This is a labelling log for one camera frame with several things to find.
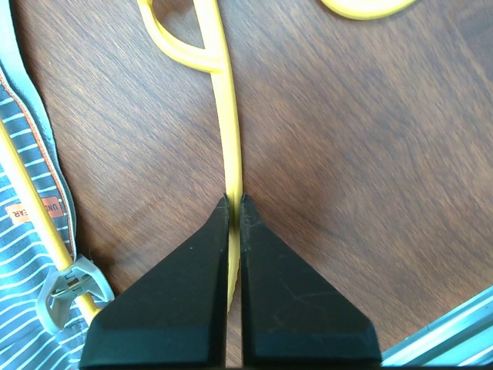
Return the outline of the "white clothespin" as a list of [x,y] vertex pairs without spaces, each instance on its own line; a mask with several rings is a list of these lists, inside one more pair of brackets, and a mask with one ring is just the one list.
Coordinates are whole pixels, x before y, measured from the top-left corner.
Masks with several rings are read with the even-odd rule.
[[103,273],[82,255],[63,271],[51,270],[35,304],[43,328],[50,334],[61,331],[68,322],[73,301],[84,294],[105,303],[115,298]]

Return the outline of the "grey striped underwear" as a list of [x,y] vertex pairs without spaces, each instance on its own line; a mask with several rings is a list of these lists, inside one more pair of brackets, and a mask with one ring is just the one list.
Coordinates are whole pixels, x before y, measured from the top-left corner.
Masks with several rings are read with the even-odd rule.
[[[75,209],[59,167],[41,97],[27,73],[13,3],[1,3],[1,119],[69,254],[75,256]],[[64,329],[47,332],[35,303],[55,265],[6,175],[1,174],[1,367],[77,369],[89,326],[76,304]]]

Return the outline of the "yellow plastic hanger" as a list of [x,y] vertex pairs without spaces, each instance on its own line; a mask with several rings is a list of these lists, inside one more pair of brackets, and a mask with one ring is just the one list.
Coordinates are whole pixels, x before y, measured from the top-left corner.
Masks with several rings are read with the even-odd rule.
[[[185,66],[211,76],[220,127],[226,195],[233,216],[229,228],[227,285],[228,296],[231,298],[234,295],[240,263],[239,218],[243,175],[233,74],[219,6],[215,1],[194,3],[205,44],[202,49],[186,44],[170,34],[157,20],[151,1],[140,1],[138,6],[147,32],[165,54]],[[32,184],[25,164],[6,128],[1,129],[1,165],[21,201],[30,210],[35,231],[46,244],[55,266],[61,270],[70,267],[73,259],[60,239],[51,217],[46,213],[39,193]]]

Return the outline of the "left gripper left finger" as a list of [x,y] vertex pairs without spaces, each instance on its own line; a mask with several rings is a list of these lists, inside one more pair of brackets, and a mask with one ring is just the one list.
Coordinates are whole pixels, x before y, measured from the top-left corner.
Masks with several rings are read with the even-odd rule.
[[206,223],[92,320],[81,369],[216,368],[225,364],[230,210]]

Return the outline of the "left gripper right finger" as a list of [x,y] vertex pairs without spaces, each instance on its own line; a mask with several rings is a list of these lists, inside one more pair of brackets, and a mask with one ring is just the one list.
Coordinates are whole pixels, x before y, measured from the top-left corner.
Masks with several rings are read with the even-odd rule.
[[381,363],[371,320],[265,224],[247,195],[240,257],[245,366]]

